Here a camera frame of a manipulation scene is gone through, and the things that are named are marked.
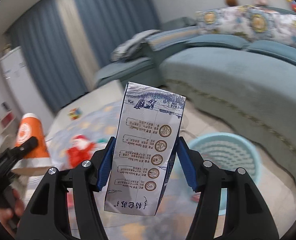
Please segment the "person left hand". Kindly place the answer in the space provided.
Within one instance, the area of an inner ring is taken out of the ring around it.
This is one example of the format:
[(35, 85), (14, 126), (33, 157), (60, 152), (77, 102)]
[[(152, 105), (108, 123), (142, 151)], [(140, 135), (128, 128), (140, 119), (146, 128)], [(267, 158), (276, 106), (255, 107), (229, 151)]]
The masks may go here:
[(15, 198), (15, 207), (13, 210), (11, 208), (0, 208), (0, 222), (7, 230), (10, 230), (8, 222), (13, 216), (17, 215), (17, 217), (21, 217), (25, 210), (25, 205), (16, 189), (13, 189), (13, 196)]

